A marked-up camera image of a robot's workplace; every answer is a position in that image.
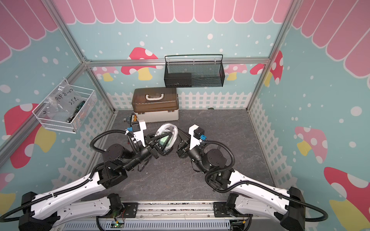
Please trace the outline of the green charger cube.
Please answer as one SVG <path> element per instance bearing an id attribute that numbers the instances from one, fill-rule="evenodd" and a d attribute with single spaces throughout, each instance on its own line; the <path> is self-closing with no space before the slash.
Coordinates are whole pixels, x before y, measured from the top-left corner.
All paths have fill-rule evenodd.
<path id="1" fill-rule="evenodd" d="M 170 135 L 165 136 L 165 137 L 162 137 L 162 138 L 160 138 L 160 139 L 158 140 L 158 145 L 159 145 L 161 148 L 165 149 L 165 148 L 169 145 L 169 143 L 170 143 L 171 139 L 172 139 L 172 137 L 171 137 Z"/>

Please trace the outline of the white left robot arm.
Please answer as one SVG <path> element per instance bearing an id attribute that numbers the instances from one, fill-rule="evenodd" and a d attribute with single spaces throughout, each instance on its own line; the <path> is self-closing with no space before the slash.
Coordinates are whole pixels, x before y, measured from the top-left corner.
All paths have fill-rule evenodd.
<path id="1" fill-rule="evenodd" d="M 95 147 L 99 139 L 112 133 L 126 135 L 132 150 L 120 144 L 114 144 L 105 151 Z M 138 139 L 141 134 L 142 131 L 130 133 L 129 130 L 109 130 L 96 136 L 90 147 L 101 153 L 104 161 L 97 164 L 91 173 L 55 191 L 24 194 L 21 206 L 3 214 L 1 222 L 17 221 L 21 231 L 49 231 L 78 218 L 115 218 L 121 215 L 124 213 L 124 205 L 116 193 L 93 201 L 82 202 L 81 199 L 123 182 L 129 171 L 152 157 L 168 154 L 177 137 L 177 132 L 169 129 L 147 135 L 142 140 Z"/>

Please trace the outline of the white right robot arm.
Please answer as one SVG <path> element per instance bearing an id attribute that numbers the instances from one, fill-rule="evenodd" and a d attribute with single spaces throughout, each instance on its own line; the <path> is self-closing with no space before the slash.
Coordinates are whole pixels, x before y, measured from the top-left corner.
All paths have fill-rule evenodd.
<path id="1" fill-rule="evenodd" d="M 179 130 L 178 139 L 178 155 L 190 158 L 213 191 L 229 193 L 221 209 L 226 215 L 270 218 L 288 231 L 303 231 L 307 222 L 328 219 L 326 211 L 305 202 L 299 189 L 269 186 L 235 170 L 232 151 L 219 141 L 207 140 L 197 125 L 188 132 Z"/>

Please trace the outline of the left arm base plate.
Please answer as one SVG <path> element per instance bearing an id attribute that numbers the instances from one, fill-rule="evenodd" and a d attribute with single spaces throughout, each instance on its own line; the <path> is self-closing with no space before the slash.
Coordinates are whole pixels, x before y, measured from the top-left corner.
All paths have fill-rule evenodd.
<path id="1" fill-rule="evenodd" d="M 121 203 L 120 206 L 110 206 L 110 211 L 100 218 L 136 218 L 138 212 L 139 203 L 125 202 Z"/>

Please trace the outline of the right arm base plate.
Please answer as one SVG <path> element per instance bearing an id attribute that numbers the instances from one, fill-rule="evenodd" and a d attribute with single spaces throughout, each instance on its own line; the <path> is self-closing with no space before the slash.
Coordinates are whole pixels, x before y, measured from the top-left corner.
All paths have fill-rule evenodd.
<path id="1" fill-rule="evenodd" d="M 214 202 L 213 203 L 214 216 L 216 218 L 250 218 L 251 214 L 242 214 L 238 212 L 234 204 L 228 202 Z"/>

